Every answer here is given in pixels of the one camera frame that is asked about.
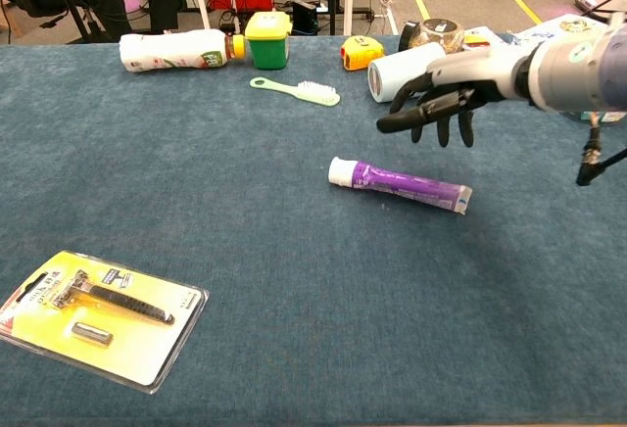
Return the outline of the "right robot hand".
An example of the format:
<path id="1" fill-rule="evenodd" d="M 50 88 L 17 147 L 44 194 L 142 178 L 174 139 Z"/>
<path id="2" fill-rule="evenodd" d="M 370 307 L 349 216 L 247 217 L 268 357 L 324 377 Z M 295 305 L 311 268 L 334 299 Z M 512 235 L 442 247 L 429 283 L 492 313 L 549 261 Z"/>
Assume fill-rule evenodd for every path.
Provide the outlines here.
<path id="1" fill-rule="evenodd" d="M 522 85 L 529 52 L 517 46 L 482 48 L 447 55 L 430 63 L 425 72 L 402 85 L 387 116 L 376 127 L 381 133 L 408 130 L 417 143 L 422 129 L 436 125 L 438 142 L 450 140 L 451 119 L 466 147 L 474 144 L 474 111 L 489 103 L 524 99 Z"/>

